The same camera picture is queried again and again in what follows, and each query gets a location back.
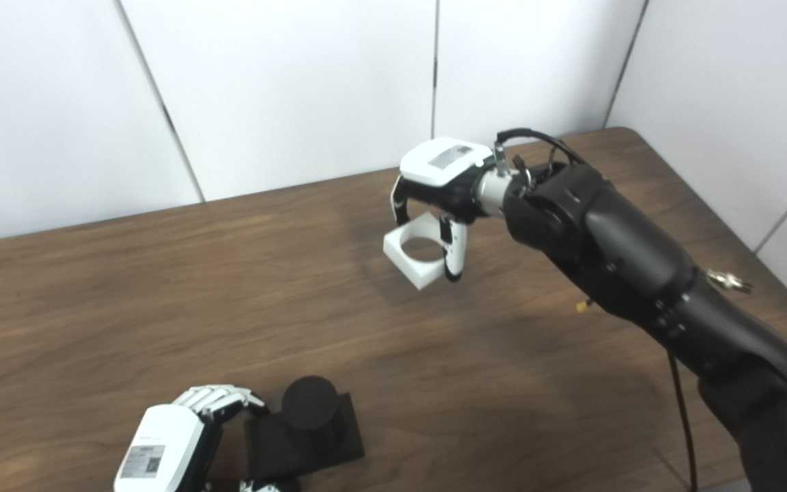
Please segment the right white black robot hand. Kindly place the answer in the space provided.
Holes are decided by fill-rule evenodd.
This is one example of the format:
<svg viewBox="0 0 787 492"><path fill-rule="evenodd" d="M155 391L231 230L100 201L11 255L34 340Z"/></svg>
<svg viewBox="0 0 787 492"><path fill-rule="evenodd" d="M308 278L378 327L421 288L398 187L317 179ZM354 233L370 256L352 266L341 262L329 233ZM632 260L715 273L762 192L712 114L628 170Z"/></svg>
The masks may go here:
<svg viewBox="0 0 787 492"><path fill-rule="evenodd" d="M411 221L407 212L410 200L441 211L437 230L443 270L450 282L462 277L468 226L489 216L478 198L478 187L492 162L489 147L452 137L419 144L400 160L400 173L390 194L394 220L398 226Z"/></svg>

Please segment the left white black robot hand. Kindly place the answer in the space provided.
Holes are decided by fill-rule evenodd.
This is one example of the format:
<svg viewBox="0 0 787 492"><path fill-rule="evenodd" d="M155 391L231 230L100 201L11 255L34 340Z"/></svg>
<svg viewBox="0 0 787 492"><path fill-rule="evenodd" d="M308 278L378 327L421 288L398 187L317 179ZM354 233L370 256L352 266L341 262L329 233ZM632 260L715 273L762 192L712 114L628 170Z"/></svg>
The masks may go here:
<svg viewBox="0 0 787 492"><path fill-rule="evenodd" d="M115 491L300 491L297 479L210 479L223 426L238 414L268 415L265 402L234 384L193 386L150 406L113 479Z"/></svg>

